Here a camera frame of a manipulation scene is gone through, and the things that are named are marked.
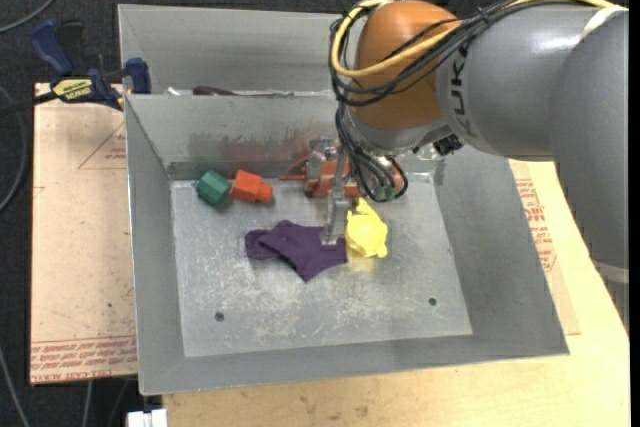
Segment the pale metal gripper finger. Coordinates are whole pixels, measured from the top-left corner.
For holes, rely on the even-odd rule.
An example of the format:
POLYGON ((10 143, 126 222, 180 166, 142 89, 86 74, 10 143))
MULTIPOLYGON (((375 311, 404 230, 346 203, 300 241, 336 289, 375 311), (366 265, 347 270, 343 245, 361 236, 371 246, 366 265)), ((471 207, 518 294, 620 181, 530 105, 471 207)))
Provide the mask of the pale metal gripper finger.
POLYGON ((321 242, 323 245, 334 245, 334 224, 335 224, 335 200, 334 195, 327 196, 327 212, 323 230, 321 232, 321 242))
POLYGON ((347 214, 350 210, 350 200, 339 197, 334 201, 333 238, 335 240, 344 236, 347 223, 347 214))

